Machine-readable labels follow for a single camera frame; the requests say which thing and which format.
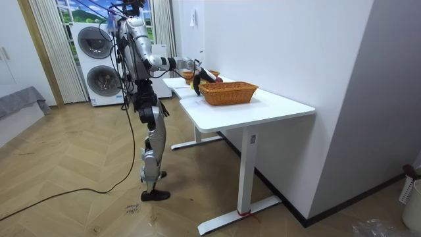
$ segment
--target brown basket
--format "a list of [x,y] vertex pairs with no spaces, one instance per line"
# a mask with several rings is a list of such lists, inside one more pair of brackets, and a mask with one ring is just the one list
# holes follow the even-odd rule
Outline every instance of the brown basket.
[[209,105],[249,103],[258,86],[246,82],[208,83],[199,85]]
[[[217,71],[213,71],[213,70],[209,70],[209,72],[210,73],[212,73],[214,76],[216,76],[216,77],[218,77],[219,76],[219,72],[217,72]],[[184,78],[191,78],[191,79],[186,79],[186,84],[187,85],[190,85],[190,83],[192,83],[193,82],[193,73],[192,72],[182,72],[182,76],[184,77]]]

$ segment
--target door frame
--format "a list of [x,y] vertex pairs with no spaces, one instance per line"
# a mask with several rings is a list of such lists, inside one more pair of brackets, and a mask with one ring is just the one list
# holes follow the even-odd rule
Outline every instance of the door frame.
[[41,65],[47,77],[48,84],[50,85],[51,91],[53,92],[57,107],[60,108],[64,105],[63,97],[61,95],[57,79],[55,78],[50,59],[48,58],[47,50],[45,49],[44,43],[42,42],[41,34],[32,12],[31,5],[29,4],[29,0],[18,0],[18,3],[24,16],[26,26],[29,29],[32,41],[34,42],[39,60],[41,61]]

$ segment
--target window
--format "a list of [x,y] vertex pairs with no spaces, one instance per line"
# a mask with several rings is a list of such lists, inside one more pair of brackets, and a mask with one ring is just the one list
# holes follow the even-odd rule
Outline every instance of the window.
[[[81,0],[85,5],[89,6],[92,10],[98,12],[103,16],[108,16],[107,11],[102,9],[92,2],[87,0]],[[111,3],[118,4],[120,1],[117,0],[96,0],[97,4],[103,7],[109,7]],[[57,10],[59,11],[60,18],[63,24],[63,29],[66,32],[67,40],[69,42],[69,46],[72,49],[74,60],[76,64],[79,64],[79,58],[76,54],[76,49],[74,47],[73,36],[70,32],[69,23],[70,22],[86,22],[86,23],[101,23],[105,18],[98,16],[93,11],[89,10],[87,7],[83,6],[82,4],[78,3],[77,1],[73,0],[56,0],[57,3]],[[153,37],[153,27],[152,27],[152,20],[151,20],[151,10],[149,9],[149,2],[145,2],[145,6],[141,9],[140,18],[144,19],[146,23],[147,33],[149,34],[149,39],[151,43],[156,43],[155,38]]]

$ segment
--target washing machine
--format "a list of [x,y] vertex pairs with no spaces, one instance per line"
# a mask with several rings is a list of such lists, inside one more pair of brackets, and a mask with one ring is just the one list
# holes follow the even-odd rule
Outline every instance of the washing machine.
[[112,66],[117,67],[112,39],[107,25],[94,23],[70,23],[74,46],[87,92],[93,106],[114,105],[124,102],[120,80]]

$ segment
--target desk surface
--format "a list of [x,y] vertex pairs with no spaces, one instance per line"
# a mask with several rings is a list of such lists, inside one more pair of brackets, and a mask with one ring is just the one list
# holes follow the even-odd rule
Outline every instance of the desk surface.
[[[221,78],[224,82],[233,81]],[[171,78],[164,79],[164,82],[176,92],[181,99],[180,105],[183,110],[202,133],[241,128],[315,113],[313,107],[260,89],[256,90],[250,103],[212,106],[202,95],[197,96],[190,88],[172,87],[176,84],[181,86],[182,80],[184,81],[183,78]]]

